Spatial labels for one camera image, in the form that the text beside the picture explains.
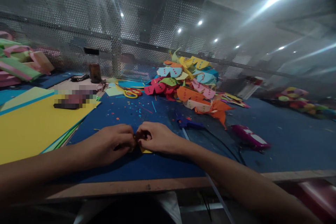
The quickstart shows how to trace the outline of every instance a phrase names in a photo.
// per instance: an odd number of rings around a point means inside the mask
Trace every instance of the right hand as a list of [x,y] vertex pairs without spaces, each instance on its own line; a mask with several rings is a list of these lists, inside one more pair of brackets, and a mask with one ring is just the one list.
[[182,155],[183,149],[190,143],[187,139],[174,134],[166,125],[147,121],[139,126],[135,139],[144,149],[178,155]]

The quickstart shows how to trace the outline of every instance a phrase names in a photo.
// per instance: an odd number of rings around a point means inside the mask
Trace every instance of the yellow scissors handle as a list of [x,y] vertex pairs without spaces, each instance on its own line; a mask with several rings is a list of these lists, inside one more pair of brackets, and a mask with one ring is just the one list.
[[127,97],[127,98],[130,98],[130,99],[136,99],[138,98],[138,95],[131,92],[130,90],[124,90],[124,95]]

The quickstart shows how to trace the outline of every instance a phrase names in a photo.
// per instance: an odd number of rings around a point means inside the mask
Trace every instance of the cable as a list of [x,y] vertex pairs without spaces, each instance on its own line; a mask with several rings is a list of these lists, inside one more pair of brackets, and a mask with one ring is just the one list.
[[207,128],[204,128],[208,133],[210,133],[213,137],[215,137],[216,139],[218,139],[224,146],[225,148],[231,153],[231,155],[236,159],[236,161],[242,165],[245,165],[246,166],[246,163],[242,157],[242,155],[238,152],[239,154],[239,157],[241,158],[242,162],[239,160],[239,158],[237,158],[237,156],[230,150],[230,148],[225,144],[223,143],[223,141],[221,139],[219,139],[217,136],[215,136],[210,130],[208,130]]

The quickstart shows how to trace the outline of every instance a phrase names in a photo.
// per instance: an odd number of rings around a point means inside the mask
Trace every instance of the bottle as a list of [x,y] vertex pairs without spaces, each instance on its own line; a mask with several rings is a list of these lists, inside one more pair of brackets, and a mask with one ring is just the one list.
[[99,50],[91,47],[84,47],[86,62],[89,67],[89,74],[91,83],[100,83],[102,74],[99,65]]

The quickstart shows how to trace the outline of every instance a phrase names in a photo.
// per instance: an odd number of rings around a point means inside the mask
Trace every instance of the yellow paper sheet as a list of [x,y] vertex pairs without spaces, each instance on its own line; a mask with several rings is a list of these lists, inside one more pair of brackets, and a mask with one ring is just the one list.
[[58,109],[54,108],[54,101],[54,96],[50,96],[0,116],[0,165],[38,155],[95,106]]
[[40,87],[33,87],[29,90],[27,90],[26,92],[24,92],[23,94],[20,94],[19,96],[13,98],[12,100],[9,100],[8,102],[6,102],[1,108],[0,111],[4,111],[7,110],[9,108],[18,106],[20,104],[29,102],[31,100],[34,100],[36,98],[42,97],[44,95],[48,95],[50,93],[53,93],[54,90],[53,89],[42,89]]

